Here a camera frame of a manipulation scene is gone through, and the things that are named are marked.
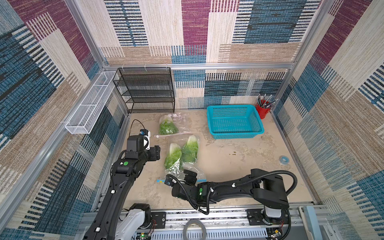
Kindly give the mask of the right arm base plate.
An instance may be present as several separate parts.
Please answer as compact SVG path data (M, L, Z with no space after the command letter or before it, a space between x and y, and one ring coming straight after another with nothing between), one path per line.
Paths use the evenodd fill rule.
M281 226L282 224L286 225L291 221L286 210L281 210L281 216L278 218L267 217L264 209L248 209L246 212L250 226Z

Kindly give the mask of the chinese cabbage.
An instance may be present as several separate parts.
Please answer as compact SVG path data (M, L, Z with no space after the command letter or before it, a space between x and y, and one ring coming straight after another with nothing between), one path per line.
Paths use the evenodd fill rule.
M195 135L189 136L182 149L182 162L195 163L198 158L199 142Z
M165 159L165 169L168 171L178 171L181 166L182 149L176 143L171 143Z

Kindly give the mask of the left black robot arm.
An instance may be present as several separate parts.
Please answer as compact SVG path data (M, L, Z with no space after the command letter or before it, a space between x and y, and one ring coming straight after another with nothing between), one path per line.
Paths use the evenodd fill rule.
M84 240L130 240L140 227L147 228L152 223L148 204L133 205L121 224L119 217L135 180L147 162L160 159L160 151L160 146L150 147L150 132L146 129L128 137L127 149L112 165L108 191Z

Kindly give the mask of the clear blue-zip bag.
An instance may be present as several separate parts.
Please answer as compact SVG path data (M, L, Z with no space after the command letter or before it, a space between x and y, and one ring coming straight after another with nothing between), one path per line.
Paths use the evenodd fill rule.
M198 165L201 152L200 138L192 133L177 133L173 135L156 135L159 140L165 140L168 144L163 160L164 172L158 177L158 183L164 183L167 174L178 179L183 179L185 170L197 174L197 182L206 181L206 175Z

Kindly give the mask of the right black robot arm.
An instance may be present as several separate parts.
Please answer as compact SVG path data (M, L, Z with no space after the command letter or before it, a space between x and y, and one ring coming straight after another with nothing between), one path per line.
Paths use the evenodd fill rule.
M262 221L271 226L281 223L283 211L289 212L288 195L296 188L298 180L295 174L277 170L267 172L252 169L251 173L240 179L227 182L201 182L197 184L197 173L184 170L185 177L179 180L166 175L165 184L172 187L172 196L185 200L204 215L210 214L210 204L236 199L252 198L264 205L261 211Z

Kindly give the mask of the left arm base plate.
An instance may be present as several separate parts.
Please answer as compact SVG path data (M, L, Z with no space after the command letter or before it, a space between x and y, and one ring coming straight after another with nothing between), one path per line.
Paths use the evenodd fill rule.
M149 231L150 229L164 229L166 225L166 212L151 212L144 214L144 223L137 229Z

